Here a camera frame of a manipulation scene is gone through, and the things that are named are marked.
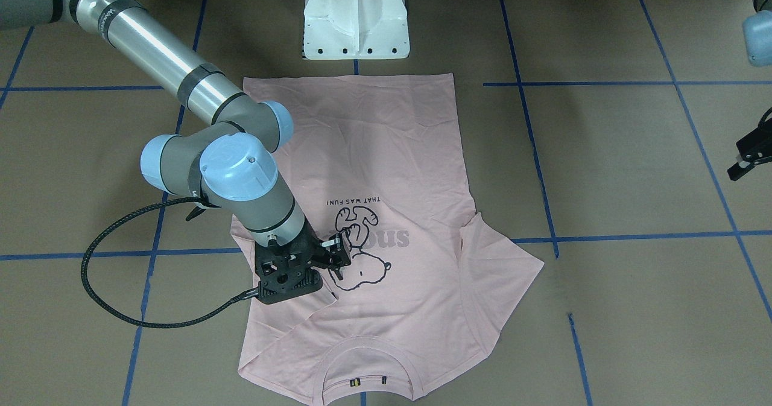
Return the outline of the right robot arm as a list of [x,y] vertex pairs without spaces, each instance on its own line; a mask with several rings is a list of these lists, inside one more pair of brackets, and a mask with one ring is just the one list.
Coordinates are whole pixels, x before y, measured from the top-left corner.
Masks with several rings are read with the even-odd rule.
[[[303,0],[138,0],[235,83],[349,74],[352,63],[300,56]],[[80,263],[100,231],[162,199],[139,170],[153,137],[204,128],[157,82],[100,37],[70,23],[2,32],[2,296],[14,288],[83,293]],[[89,263],[102,293],[138,290],[158,267],[214,288],[216,274],[251,283],[230,255],[230,215],[185,221],[189,205],[120,227]]]

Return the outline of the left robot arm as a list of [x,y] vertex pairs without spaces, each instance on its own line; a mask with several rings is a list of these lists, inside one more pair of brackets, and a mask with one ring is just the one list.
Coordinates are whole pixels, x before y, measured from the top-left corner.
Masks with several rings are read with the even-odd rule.
[[[756,13],[742,22],[745,53],[753,67],[771,65],[771,0],[752,0]],[[726,172],[737,181],[750,170],[771,161],[771,109],[761,116],[756,127],[736,142],[737,157]]]

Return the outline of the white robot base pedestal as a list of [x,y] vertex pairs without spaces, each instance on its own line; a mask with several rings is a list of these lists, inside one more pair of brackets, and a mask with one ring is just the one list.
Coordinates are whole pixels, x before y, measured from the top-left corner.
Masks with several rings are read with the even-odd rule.
[[411,52],[406,0],[305,0],[308,60],[393,60]]

